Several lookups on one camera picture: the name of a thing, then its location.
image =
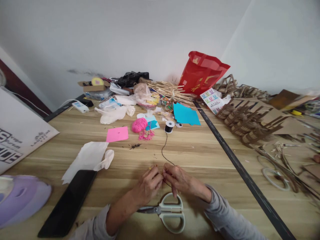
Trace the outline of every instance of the black thread spool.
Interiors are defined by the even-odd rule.
[[[173,126],[174,126],[173,121],[166,121],[166,127],[164,128],[166,133],[172,133]]]

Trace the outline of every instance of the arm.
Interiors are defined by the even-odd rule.
[[[213,187],[205,185],[188,175],[181,167],[165,163],[163,177],[171,183],[172,193],[175,197],[177,190],[199,197],[204,212],[212,222],[214,230],[219,231],[225,239],[266,239],[255,226],[234,210]]]
[[[94,218],[85,221],[70,237],[71,240],[114,240],[118,228],[140,207],[157,194],[163,176],[156,166],[150,167],[138,184],[114,205],[107,205]]]

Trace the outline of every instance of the white cardboard box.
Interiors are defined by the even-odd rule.
[[[0,174],[58,133],[0,88]]]

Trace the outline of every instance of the white scissors handle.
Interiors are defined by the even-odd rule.
[[[161,207],[161,209],[179,209],[181,211],[181,213],[170,213],[170,212],[165,212],[165,213],[160,213],[159,214],[159,217],[163,223],[163,225],[172,233],[174,234],[179,234],[179,233],[182,233],[182,231],[184,230],[184,227],[186,225],[186,222],[185,222],[185,218],[184,218],[184,213],[182,212],[183,211],[183,204],[182,204],[182,200],[180,198],[180,196],[177,194],[177,198],[178,198],[178,204],[164,204],[164,200],[173,195],[172,193],[168,193],[167,195],[165,195],[162,199],[162,201],[159,203],[159,207]],[[180,228],[179,229],[172,229],[170,228],[166,222],[165,222],[165,218],[167,217],[178,217],[180,218]]]

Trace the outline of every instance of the pink yarn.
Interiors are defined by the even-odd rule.
[[[149,125],[148,125],[148,122],[145,118],[138,118],[137,120],[135,120],[132,123],[132,131],[135,133],[139,133],[139,140],[143,139],[143,140],[149,141],[154,136],[154,132],[151,130],[151,122],[150,122],[150,126],[149,126],[150,132],[145,131],[147,126],[149,126]]]

